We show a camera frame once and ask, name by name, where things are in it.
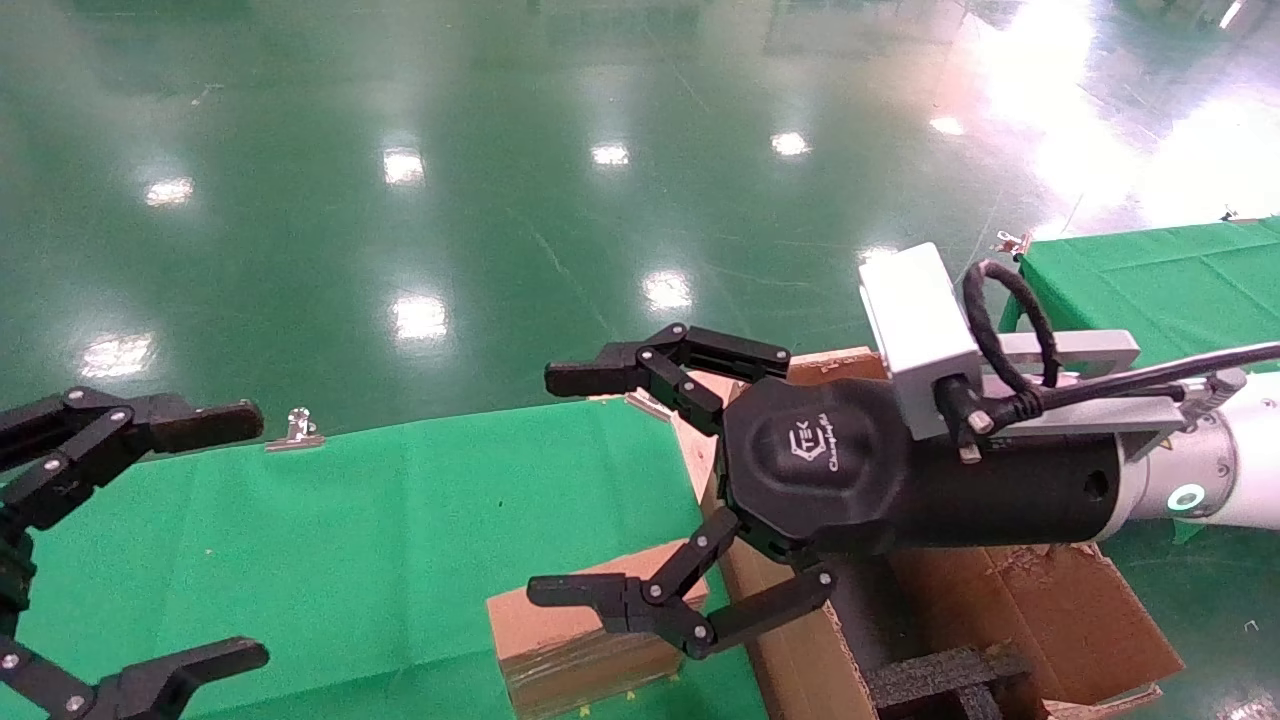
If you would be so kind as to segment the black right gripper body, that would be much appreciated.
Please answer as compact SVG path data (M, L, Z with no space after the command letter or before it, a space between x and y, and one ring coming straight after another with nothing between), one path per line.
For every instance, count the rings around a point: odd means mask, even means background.
M1102 534L1117 505L1111 436L1015 437L964 462L915 439L887 380L765 378L723 411L719 489L769 557L1064 544Z

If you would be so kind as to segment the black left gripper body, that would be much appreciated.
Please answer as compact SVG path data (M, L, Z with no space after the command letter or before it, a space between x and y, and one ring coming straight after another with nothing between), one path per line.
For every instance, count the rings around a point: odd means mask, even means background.
M35 542L26 532L3 527L1 532L1 633L14 635L20 615L29 609L36 577Z

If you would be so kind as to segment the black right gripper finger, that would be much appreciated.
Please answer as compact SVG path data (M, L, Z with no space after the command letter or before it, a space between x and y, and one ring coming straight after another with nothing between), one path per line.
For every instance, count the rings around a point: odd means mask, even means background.
M723 432L724 401L690 372L754 384L788 374L791 352L735 334L673 323L644 341L605 345L590 363L549 363L547 392L561 398L645 391L704 436Z
M585 607L612 634L652 634L690 659L745 644L820 609L836 575L824 564L709 615L686 593L730 550L742 529L731 509L716 510L648 579L623 573L532 577L529 601L544 609Z

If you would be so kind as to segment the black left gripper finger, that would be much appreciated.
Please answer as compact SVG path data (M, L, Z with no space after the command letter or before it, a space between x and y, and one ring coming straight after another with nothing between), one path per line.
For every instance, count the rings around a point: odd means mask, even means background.
M173 393L122 398L73 387L1 416L4 530L49 530L150 454L216 448L264 433L259 406L195 407Z
M1 656L3 684L50 719L179 719L202 685L269 662L265 644L233 637L133 664L91 685L6 635Z

